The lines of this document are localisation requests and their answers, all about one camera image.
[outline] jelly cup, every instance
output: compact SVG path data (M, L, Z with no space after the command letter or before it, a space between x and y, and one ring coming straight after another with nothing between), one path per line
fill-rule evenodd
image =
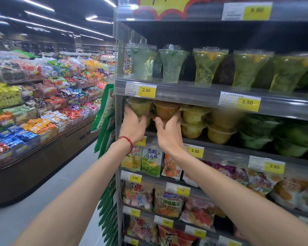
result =
M218 66L227 54L228 49L219 49L217 47L206 46L202 49L193 49L196 62L195 82L211 84Z
M176 113L180 107L180 104L178 103L171 103L159 100L155 100L154 105L156 106L157 116L160 117L162 120L167 121L172 118L174 113Z
M244 115L243 112L232 109L213 108L211 112L212 122L224 129L235 127L238 119Z
M181 123L181 133L188 139L195 139L199 137L202 133L202 130L205 128L205 125L202 124L188 124L184 121Z
M136 115L141 117L146 112L151 110L151 104L153 103L153 100L140 97L128 97L127 102L130 104Z
M285 138L275 137L274 147L283 156L300 157L308 150L308 145L295 143Z
M132 57L135 78L148 80L153 71L153 61L157 54L156 46L134 43L127 44L127 50Z
M241 135L241 144L243 147L248 149L260 150L267 144L267 142L273 140L273 137L270 135L256 136L243 131L240 131L239 133Z
M250 134L265 136L269 135L277 125L282 124L283 120L274 116L248 114L240 123Z
M205 115L211 111L211 108L182 104L179 110L184 111L183 118L186 123L196 125L203 123Z
M291 141L299 143L308 142L308 122L298 121L285 124L276 133Z
M165 45L159 53L163 61L163 82L177 83L188 52L181 50L179 45Z
M232 86L249 90L259 70L274 56L262 50L234 51L235 75Z
M308 71L308 53L275 56L273 63L275 75L269 91L291 94Z
M208 137L216 144L225 144L229 141L232 134L235 134L237 130L235 128L224 129L215 124L208 125Z

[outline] forearm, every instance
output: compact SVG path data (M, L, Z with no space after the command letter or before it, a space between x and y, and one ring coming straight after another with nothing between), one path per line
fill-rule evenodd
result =
M79 245L100 197L129 150L127 140L114 142L33 220L13 245Z
M171 154L253 245L308 245L308 226L185 150Z

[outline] red bracelet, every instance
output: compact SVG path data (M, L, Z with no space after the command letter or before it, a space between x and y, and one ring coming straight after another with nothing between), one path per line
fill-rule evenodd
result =
M128 142L130 142L130 147L131 147L131 148L130 148L130 151L127 153L127 154L130 154L131 151L132 151L132 149L133 149L132 141L130 140L130 138L128 138L128 137L126 137L126 136L120 136L120 137L118 138L118 140L121 139L121 138L127 139Z

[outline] person's right hand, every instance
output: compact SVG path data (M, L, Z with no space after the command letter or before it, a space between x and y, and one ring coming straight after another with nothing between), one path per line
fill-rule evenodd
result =
M185 150L181 136L181 111L177 111L166 123L165 127L160 117L155 118L159 147L169 155L177 150Z

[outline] yellow jelly cup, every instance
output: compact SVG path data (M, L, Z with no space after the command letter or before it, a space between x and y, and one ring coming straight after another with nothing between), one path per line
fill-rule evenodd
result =
M208 137L216 144L225 144L229 141L232 134L235 134L237 130L235 128L224 129L215 124L208 125Z
M127 102L130 104L131 109L136 113L136 115L141 117L151 110L153 100L140 97L128 97Z
M186 123L196 125L203 123L205 115L211 111L211 108L182 104L179 110L183 111L183 118Z
M228 130L234 128L238 119L243 115L244 113L241 111L213 108L211 119L218 127Z
M202 124L188 124L185 122L181 123L181 133L184 137L188 139L195 139L199 137L202 133L202 130L205 128L205 125Z
M180 107L180 104L178 103L171 103L159 100L155 100L154 104L156 106L157 116L160 117L162 121L170 120L170 118L172 118L172 116L177 112Z

